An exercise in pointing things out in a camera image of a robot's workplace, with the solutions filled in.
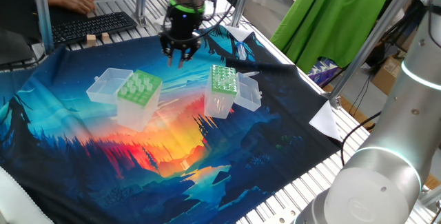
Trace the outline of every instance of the cardboard box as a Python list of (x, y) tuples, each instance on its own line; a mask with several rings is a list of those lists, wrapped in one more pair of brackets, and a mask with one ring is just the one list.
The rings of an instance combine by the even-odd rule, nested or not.
[(429, 177), (427, 177), (427, 181), (424, 185), (426, 185), (429, 189), (434, 190), (441, 185), (441, 182), (434, 175), (429, 174)]
[(373, 78), (372, 83), (389, 96), (400, 70), (401, 62), (389, 57), (387, 58), (386, 63), (384, 63), (381, 69), (377, 72), (377, 75)]

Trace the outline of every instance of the plastic box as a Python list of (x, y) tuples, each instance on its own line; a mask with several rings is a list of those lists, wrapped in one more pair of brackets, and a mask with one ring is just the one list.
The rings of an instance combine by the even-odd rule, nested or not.
[(240, 60), (247, 60), (247, 52), (245, 51), (245, 44), (243, 42), (238, 42), (236, 44), (237, 53), (239, 54)]
[(262, 92), (259, 92), (258, 83), (249, 77), (257, 73), (258, 72), (237, 73), (238, 93), (234, 99), (234, 103), (251, 111), (256, 111), (262, 105), (260, 102)]
[(237, 95), (236, 80), (236, 69), (212, 66), (205, 88), (205, 116), (227, 118)]
[(162, 80), (137, 70), (118, 92), (118, 124), (141, 132), (158, 108)]
[(117, 94), (123, 84), (133, 75), (132, 70), (108, 68), (86, 91), (89, 99), (97, 103), (116, 104)]
[(258, 72), (236, 73), (234, 68), (213, 65), (205, 88), (204, 115), (226, 119), (233, 103), (256, 111), (262, 104), (262, 92), (250, 76)]

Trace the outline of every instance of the clear plastic box lid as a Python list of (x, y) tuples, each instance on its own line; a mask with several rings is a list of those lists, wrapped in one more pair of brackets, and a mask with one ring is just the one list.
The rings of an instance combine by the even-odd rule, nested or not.
[(256, 80), (250, 78), (258, 72), (236, 73), (237, 77), (237, 95), (234, 103), (248, 110), (256, 111), (262, 103), (262, 92), (259, 91), (259, 85)]
[(108, 68), (100, 77), (95, 77), (95, 83), (86, 91), (89, 99), (97, 103), (116, 104), (118, 91), (132, 74), (132, 70)]

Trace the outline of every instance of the wooden block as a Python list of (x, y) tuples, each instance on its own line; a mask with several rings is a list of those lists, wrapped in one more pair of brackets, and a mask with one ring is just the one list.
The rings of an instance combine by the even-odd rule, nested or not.
[(102, 33), (101, 39), (103, 40), (104, 43), (110, 43), (110, 37), (108, 33)]
[(86, 36), (86, 39), (88, 40), (88, 47), (96, 46), (96, 36), (94, 34), (88, 34)]

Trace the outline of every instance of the desk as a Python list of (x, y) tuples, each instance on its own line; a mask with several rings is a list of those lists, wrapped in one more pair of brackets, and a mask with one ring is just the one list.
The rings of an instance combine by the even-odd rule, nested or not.
[[(97, 10), (95, 15), (108, 14), (110, 12), (125, 11), (132, 14), (134, 11), (135, 0), (96, 0)], [(137, 29), (119, 32), (111, 35), (111, 41), (121, 42), (130, 39), (137, 39), (140, 37), (149, 37), (157, 35), (158, 28), (152, 26), (154, 21), (165, 14), (167, 7), (167, 0), (147, 0), (147, 20), (149, 25), (146, 28), (138, 27)], [(203, 24), (207, 28), (215, 24), (220, 19), (215, 17), (210, 22)], [(231, 18), (225, 18), (224, 24), (231, 22)], [(241, 23), (241, 27), (246, 30), (251, 30), (256, 33), (259, 41), (281, 62), (284, 64), (292, 64), (292, 62), (277, 48), (269, 42), (257, 29), (253, 26)], [(97, 40), (97, 45), (102, 45), (100, 39)], [(69, 45), (69, 50), (78, 50), (86, 47), (85, 42)], [(317, 93), (323, 93), (306, 74), (299, 72), (300, 76), (305, 80)], [(333, 110), (336, 123), (343, 138), (351, 129), (357, 126), (357, 122), (344, 110)], [(368, 137), (369, 133), (360, 128), (348, 139), (345, 146), (345, 156), (349, 158), (360, 147), (363, 141)], [(334, 181), (335, 176), (341, 169), (341, 162), (338, 153), (330, 156), (315, 168), (303, 174), (294, 182), (286, 185), (279, 192), (275, 193), (264, 203), (260, 204), (255, 210), (252, 210), (246, 216), (242, 217), (238, 224), (254, 224), (254, 223), (279, 223), (280, 218), (286, 219), (285, 223), (290, 223), (294, 219), (294, 214), (297, 215), (306, 207), (317, 194), (327, 189)], [(414, 207), (409, 220), (406, 223), (423, 224), (430, 223), (434, 214), (426, 210), (421, 204), (417, 203)]]

